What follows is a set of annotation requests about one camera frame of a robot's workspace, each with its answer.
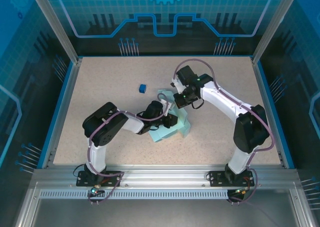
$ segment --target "beige work surface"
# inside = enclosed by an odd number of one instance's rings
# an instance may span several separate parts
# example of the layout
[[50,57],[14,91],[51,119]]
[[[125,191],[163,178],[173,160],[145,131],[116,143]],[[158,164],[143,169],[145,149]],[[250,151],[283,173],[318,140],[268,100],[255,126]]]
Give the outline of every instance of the beige work surface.
[[[113,102],[119,109],[144,111],[158,90],[176,91],[170,86],[176,66],[188,57],[84,57],[79,69],[53,163],[75,165],[87,160],[87,139],[82,123],[86,117]],[[263,105],[249,57],[200,57],[212,65],[217,82],[229,93],[251,105]],[[187,63],[199,76],[209,69],[202,63]],[[146,92],[139,93],[140,84]],[[234,124],[214,105],[185,108],[190,133],[180,133],[153,142],[150,135],[121,130],[108,144],[107,164],[205,165],[226,164],[235,151]],[[268,138],[263,148],[271,143]],[[279,164],[276,148],[258,152],[253,164]]]

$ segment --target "cyan plastic piece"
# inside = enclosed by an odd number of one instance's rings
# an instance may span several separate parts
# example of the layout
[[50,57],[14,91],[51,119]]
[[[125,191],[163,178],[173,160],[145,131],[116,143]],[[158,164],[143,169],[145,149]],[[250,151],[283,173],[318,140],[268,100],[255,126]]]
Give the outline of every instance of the cyan plastic piece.
[[147,86],[145,84],[140,84],[140,87],[139,87],[140,93],[144,94],[146,92],[146,89],[147,89]]
[[[158,93],[165,94],[169,102],[175,103],[174,93],[172,91],[158,90]],[[180,132],[184,138],[189,134],[191,125],[187,120],[188,113],[183,108],[179,109],[174,104],[174,107],[169,110],[169,114],[178,117],[177,124],[170,128],[166,128],[162,125],[157,130],[149,131],[149,134],[154,142],[159,142],[163,139],[167,139],[178,132]]]

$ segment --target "small blue block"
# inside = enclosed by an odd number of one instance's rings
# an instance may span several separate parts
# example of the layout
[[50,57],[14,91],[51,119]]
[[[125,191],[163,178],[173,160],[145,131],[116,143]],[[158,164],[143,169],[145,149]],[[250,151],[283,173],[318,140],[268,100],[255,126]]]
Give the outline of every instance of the small blue block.
[[140,93],[144,94],[146,92],[146,89],[147,89],[147,86],[145,84],[140,84],[140,87],[139,87]]

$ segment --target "vented metal strip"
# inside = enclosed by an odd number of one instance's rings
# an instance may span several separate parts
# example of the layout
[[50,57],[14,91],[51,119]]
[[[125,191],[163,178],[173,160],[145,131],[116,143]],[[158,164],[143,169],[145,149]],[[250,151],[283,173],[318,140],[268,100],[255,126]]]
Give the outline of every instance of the vented metal strip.
[[[93,197],[92,200],[103,199],[105,193]],[[41,190],[41,199],[87,199],[87,189],[51,189]],[[113,200],[225,200],[228,199],[226,189],[116,189],[110,199]]]

